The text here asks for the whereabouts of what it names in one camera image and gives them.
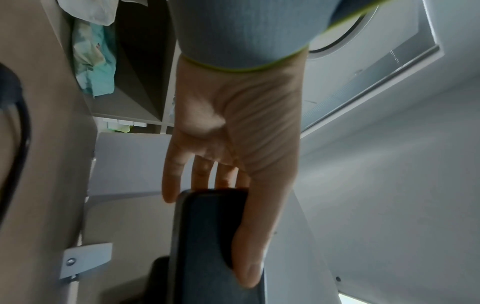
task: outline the cord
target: cord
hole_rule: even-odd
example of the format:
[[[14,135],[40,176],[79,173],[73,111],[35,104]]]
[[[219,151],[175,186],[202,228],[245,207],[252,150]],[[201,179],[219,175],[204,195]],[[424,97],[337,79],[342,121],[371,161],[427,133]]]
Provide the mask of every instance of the cord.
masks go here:
[[[4,68],[6,67],[0,64],[1,74],[5,73],[6,70],[8,73],[10,72],[13,73],[10,69],[6,68],[5,70]],[[21,127],[21,135],[20,135],[21,139],[20,139],[20,146],[15,156],[15,160],[13,161],[13,165],[10,169],[10,173],[8,174],[8,177],[6,178],[5,184],[2,188],[2,191],[0,192],[1,194],[0,229],[4,222],[5,216],[9,210],[10,204],[12,202],[15,191],[20,181],[20,177],[25,167],[25,162],[27,160],[27,155],[29,153],[30,141],[32,137],[32,123],[30,120],[30,114],[27,107],[27,103],[25,102],[22,96],[20,81],[18,80],[17,82],[15,80],[12,82],[12,79],[18,79],[18,77],[15,74],[13,74],[13,76],[10,75],[8,78],[5,77],[5,75],[2,75],[2,77],[0,77],[0,99],[3,99],[3,104],[2,104],[2,100],[0,100],[0,105],[7,104],[7,102],[5,102],[5,99],[2,98],[2,97],[5,97],[6,94],[2,94],[2,93],[5,93],[6,91],[8,91],[8,93],[11,93],[12,91],[15,91],[16,93],[19,92],[19,94],[14,95],[15,97],[14,102],[10,102],[10,103],[14,103],[18,111],[18,116],[20,118],[20,127]]]

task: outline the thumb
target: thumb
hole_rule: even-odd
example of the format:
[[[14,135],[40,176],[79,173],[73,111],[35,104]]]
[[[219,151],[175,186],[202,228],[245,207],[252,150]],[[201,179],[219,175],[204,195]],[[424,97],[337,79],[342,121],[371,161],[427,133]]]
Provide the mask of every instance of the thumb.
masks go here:
[[[291,184],[264,184],[252,180],[243,218],[232,242],[233,270],[239,283],[253,288],[263,274],[265,258]]]

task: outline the black smartphone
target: black smartphone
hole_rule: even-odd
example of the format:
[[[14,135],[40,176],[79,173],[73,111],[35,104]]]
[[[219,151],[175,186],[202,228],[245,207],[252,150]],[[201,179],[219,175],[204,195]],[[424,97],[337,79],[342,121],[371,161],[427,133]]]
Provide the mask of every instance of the black smartphone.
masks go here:
[[[232,270],[232,239],[248,192],[184,192],[177,200],[168,267],[168,304],[266,304],[265,271],[245,289]]]

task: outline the teal plastic package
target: teal plastic package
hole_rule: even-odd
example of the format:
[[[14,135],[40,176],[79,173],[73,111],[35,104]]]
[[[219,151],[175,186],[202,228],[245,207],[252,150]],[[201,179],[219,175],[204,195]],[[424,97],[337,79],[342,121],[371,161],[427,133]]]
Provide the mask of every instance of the teal plastic package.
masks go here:
[[[75,76],[83,92],[94,97],[115,90],[115,30],[75,19],[72,33]]]

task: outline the brown wooden panel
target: brown wooden panel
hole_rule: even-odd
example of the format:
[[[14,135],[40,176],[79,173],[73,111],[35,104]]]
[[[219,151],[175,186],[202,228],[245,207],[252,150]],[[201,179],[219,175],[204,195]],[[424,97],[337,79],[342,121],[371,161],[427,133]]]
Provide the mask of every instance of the brown wooden panel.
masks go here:
[[[25,170],[0,230],[0,303],[63,303],[62,254],[80,227],[97,129],[40,1],[2,3],[0,61],[20,77],[33,127]],[[0,182],[16,136],[0,114]]]

